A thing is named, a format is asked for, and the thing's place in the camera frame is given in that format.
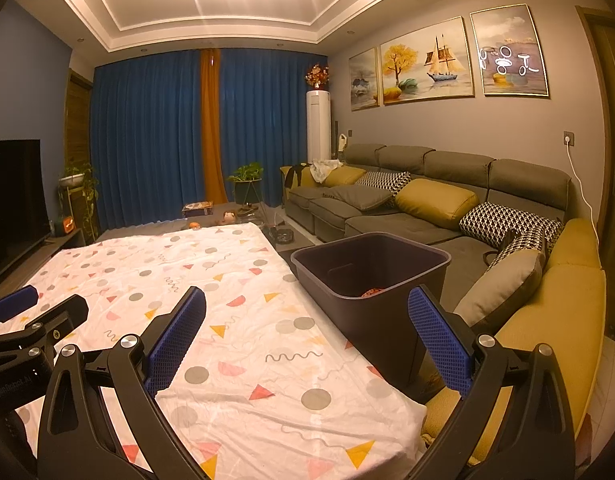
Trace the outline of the mustard cushion far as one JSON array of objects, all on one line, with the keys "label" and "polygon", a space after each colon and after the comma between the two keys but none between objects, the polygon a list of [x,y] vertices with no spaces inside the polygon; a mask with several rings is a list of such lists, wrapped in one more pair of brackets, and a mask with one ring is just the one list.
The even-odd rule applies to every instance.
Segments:
[{"label": "mustard cushion far", "polygon": [[366,174],[365,169],[343,165],[335,170],[332,170],[332,172],[325,179],[324,185],[329,188],[341,185],[351,185],[361,179],[364,174]]}]

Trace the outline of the red paper cup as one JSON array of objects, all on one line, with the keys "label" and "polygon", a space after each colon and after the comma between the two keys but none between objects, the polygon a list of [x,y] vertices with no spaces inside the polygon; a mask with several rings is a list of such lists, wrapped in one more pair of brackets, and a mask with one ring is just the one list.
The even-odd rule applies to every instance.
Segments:
[{"label": "red paper cup", "polygon": [[385,289],[384,288],[380,288],[380,287],[376,287],[376,288],[371,288],[366,290],[366,292],[364,292],[364,294],[361,296],[362,298],[369,298],[369,297],[373,297],[375,295],[380,294],[381,292],[383,292]]}]

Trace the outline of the light grey cushion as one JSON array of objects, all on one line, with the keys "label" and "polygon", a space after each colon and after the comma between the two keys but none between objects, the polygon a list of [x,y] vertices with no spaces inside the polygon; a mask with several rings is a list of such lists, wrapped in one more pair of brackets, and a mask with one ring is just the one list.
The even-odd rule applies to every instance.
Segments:
[{"label": "light grey cushion", "polygon": [[536,249],[514,252],[485,272],[454,312],[478,334],[495,335],[535,293],[544,263]]}]

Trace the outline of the artificial flower bouquet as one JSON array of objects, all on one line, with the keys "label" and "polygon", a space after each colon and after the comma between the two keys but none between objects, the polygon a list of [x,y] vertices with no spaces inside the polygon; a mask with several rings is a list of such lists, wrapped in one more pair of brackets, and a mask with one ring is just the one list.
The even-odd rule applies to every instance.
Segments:
[{"label": "artificial flower bouquet", "polygon": [[306,73],[306,83],[313,90],[326,90],[329,84],[329,67],[313,65]]}]

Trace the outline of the black television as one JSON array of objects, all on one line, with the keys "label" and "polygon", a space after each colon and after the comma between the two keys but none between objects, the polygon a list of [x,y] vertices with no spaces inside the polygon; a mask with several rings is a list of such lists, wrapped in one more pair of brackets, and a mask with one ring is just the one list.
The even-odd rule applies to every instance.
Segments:
[{"label": "black television", "polygon": [[0,140],[0,279],[49,235],[41,142]]}]

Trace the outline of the blue curtains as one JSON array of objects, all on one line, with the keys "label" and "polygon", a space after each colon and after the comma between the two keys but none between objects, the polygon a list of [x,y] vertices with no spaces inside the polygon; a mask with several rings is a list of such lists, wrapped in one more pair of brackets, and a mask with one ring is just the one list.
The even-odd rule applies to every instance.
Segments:
[{"label": "blue curtains", "polygon": [[[323,55],[219,49],[220,138],[228,177],[260,162],[266,203],[282,201],[280,167],[308,156],[306,73]],[[200,51],[102,65],[94,73],[91,155],[104,229],[178,218],[206,200],[201,155]]]}]

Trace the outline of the patterned cushion far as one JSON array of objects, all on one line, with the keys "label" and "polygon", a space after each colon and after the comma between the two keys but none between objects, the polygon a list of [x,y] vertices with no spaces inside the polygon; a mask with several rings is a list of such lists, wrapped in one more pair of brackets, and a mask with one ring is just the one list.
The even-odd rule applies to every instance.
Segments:
[{"label": "patterned cushion far", "polygon": [[355,184],[390,191],[393,196],[396,196],[409,182],[411,182],[411,174],[407,171],[367,171],[363,177],[355,181]]}]

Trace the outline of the right abstract painting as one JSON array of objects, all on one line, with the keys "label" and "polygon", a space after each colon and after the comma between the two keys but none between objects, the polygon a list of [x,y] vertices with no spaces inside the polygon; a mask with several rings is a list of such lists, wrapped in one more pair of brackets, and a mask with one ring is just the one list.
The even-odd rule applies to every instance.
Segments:
[{"label": "right abstract painting", "polygon": [[470,14],[486,96],[548,98],[544,57],[525,3]]}]

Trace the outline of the mustard cushion middle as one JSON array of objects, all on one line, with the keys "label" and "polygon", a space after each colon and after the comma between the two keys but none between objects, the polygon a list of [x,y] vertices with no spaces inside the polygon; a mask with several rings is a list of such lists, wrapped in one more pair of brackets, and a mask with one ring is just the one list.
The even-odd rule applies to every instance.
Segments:
[{"label": "mustard cushion middle", "polygon": [[442,182],[416,179],[396,194],[402,211],[422,220],[457,231],[459,222],[480,202],[475,192]]}]

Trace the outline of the hanging plant on stand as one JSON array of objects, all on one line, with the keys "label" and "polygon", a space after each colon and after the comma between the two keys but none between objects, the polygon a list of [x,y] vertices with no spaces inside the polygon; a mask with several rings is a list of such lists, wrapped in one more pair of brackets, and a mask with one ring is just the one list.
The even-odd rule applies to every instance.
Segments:
[{"label": "hanging plant on stand", "polygon": [[70,159],[64,174],[58,180],[58,196],[65,216],[71,216],[76,227],[82,231],[86,244],[99,237],[99,222],[96,214],[98,180],[89,162]]}]

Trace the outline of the patterned white tablecloth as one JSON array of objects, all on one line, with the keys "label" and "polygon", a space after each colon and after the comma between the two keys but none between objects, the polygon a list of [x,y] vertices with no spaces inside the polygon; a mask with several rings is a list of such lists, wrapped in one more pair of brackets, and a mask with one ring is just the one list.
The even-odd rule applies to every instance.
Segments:
[{"label": "patterned white tablecloth", "polygon": [[88,317],[68,341],[85,351],[204,292],[204,322],[157,402],[213,479],[401,479],[425,451],[426,408],[340,334],[251,223],[64,250],[31,284],[38,303],[2,331],[80,295]]}]

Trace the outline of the white standing air conditioner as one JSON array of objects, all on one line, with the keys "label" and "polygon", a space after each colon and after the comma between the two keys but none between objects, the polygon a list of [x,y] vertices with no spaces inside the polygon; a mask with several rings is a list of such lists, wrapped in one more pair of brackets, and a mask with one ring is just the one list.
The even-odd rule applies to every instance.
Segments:
[{"label": "white standing air conditioner", "polygon": [[306,93],[307,162],[331,156],[330,93],[311,90]]}]

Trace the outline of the orange curtain strip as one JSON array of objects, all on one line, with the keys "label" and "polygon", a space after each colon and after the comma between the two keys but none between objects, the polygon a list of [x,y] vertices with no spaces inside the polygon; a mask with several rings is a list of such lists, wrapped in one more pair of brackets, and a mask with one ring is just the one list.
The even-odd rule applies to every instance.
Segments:
[{"label": "orange curtain strip", "polygon": [[206,200],[215,204],[227,202],[221,159],[220,61],[219,49],[200,51],[202,169]]}]

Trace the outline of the dark coffee table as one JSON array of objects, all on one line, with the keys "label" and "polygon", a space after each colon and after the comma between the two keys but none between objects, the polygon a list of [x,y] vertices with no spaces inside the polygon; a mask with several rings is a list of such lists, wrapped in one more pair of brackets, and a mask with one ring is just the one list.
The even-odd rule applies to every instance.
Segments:
[{"label": "dark coffee table", "polygon": [[274,208],[263,202],[239,206],[236,203],[216,205],[197,202],[185,205],[183,217],[189,224],[199,226],[238,226],[253,223],[258,226],[277,252],[293,252],[312,247],[313,243],[292,226]]}]

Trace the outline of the grey sectional sofa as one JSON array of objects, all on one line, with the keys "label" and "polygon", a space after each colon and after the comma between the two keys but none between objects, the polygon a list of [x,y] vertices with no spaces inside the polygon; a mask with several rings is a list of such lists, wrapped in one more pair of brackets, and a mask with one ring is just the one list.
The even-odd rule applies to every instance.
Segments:
[{"label": "grey sectional sofa", "polygon": [[509,230],[500,248],[460,231],[402,211],[395,196],[369,211],[324,196],[309,170],[286,170],[285,207],[290,218],[320,240],[333,242],[369,232],[386,232],[448,252],[441,304],[454,310],[496,259],[513,249],[546,252],[542,281],[532,297],[495,334],[504,344],[529,349],[547,342],[556,351],[572,411],[575,461],[592,458],[589,408],[598,375],[606,321],[606,274],[592,222],[571,212],[574,185],[563,171],[483,155],[436,151],[423,146],[357,144],[344,153],[345,166],[367,171],[404,172],[411,181],[427,179],[467,188],[480,204],[491,202],[533,212],[565,225],[551,252],[544,228],[517,234]]}]

